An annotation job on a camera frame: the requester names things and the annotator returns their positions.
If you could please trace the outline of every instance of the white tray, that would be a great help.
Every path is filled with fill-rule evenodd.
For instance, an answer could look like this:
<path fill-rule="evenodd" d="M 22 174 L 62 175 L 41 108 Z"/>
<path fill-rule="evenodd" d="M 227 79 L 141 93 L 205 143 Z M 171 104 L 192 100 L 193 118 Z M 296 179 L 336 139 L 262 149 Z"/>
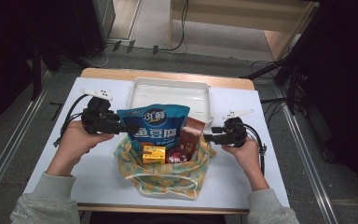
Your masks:
<path fill-rule="evenodd" d="M 132 85 L 129 109 L 152 104 L 187 105 L 191 118 L 205 122 L 205 126 L 213 120 L 210 86 L 206 83 L 136 78 Z"/>

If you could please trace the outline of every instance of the fabric bag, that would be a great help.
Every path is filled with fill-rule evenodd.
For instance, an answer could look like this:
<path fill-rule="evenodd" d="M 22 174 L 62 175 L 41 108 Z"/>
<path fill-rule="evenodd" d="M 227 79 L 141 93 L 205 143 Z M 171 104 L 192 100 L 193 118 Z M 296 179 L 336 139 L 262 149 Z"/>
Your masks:
<path fill-rule="evenodd" d="M 200 194 L 209 159 L 215 155 L 216 151 L 203 137 L 191 160 L 183 163 L 143 164 L 142 156 L 131 148 L 128 136 L 120 141 L 115 152 L 119 171 L 143 194 L 172 192 L 190 199 Z"/>

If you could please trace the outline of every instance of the brown package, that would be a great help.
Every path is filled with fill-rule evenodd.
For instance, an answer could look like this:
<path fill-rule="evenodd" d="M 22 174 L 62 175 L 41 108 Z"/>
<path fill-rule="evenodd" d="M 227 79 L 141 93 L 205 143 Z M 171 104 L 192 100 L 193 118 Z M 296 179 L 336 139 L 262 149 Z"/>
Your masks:
<path fill-rule="evenodd" d="M 188 161 L 191 160 L 197 149 L 204 127 L 204 122 L 187 117 L 186 123 L 180 132 L 179 147 L 185 151 Z"/>

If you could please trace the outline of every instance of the small yellow package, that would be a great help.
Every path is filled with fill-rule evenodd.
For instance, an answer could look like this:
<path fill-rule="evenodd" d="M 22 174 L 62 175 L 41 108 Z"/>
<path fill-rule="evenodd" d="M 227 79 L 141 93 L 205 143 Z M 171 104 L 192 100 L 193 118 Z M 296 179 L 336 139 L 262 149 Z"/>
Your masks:
<path fill-rule="evenodd" d="M 144 164 L 164 164 L 165 147 L 144 146 L 142 159 Z"/>

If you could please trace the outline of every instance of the blue snack bag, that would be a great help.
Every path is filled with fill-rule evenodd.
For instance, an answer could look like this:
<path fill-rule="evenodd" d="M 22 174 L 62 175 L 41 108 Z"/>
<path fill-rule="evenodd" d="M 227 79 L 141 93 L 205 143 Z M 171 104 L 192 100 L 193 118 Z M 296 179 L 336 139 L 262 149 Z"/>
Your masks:
<path fill-rule="evenodd" d="M 190 107 L 185 105 L 149 105 L 118 110 L 117 114 L 121 122 L 139 125 L 138 133 L 128 133 L 128 136 L 132 149 L 140 153 L 143 146 L 166 147 L 167 150 L 176 146 L 189 111 Z"/>

